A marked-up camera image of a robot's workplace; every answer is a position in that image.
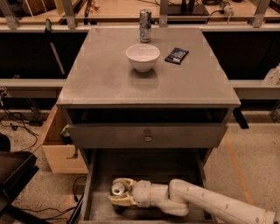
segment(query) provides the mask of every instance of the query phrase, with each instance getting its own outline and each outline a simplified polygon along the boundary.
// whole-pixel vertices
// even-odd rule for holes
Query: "drawer handle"
[[[151,141],[151,136],[149,136],[148,134],[145,136],[145,138],[143,139],[146,143]]]

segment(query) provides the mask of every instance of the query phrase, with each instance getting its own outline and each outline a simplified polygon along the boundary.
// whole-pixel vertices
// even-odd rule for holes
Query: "closed drawer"
[[[223,138],[223,123],[77,124],[67,126],[81,148],[213,148]]]

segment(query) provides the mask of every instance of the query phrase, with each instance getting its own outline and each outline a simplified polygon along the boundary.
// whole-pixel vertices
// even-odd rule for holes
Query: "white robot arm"
[[[129,178],[114,180],[110,202],[121,207],[158,207],[164,213],[186,216],[189,203],[230,224],[280,224],[280,209],[276,213],[231,199],[216,192],[174,179],[169,185],[152,184]]]

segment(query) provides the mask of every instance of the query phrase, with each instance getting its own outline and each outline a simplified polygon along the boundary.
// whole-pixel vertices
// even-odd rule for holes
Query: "soda can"
[[[151,41],[151,11],[140,10],[140,41]]]

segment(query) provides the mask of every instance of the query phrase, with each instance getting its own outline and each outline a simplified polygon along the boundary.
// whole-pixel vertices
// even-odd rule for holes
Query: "white bowl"
[[[149,71],[157,63],[160,51],[154,45],[133,45],[126,51],[129,63],[138,72]]]

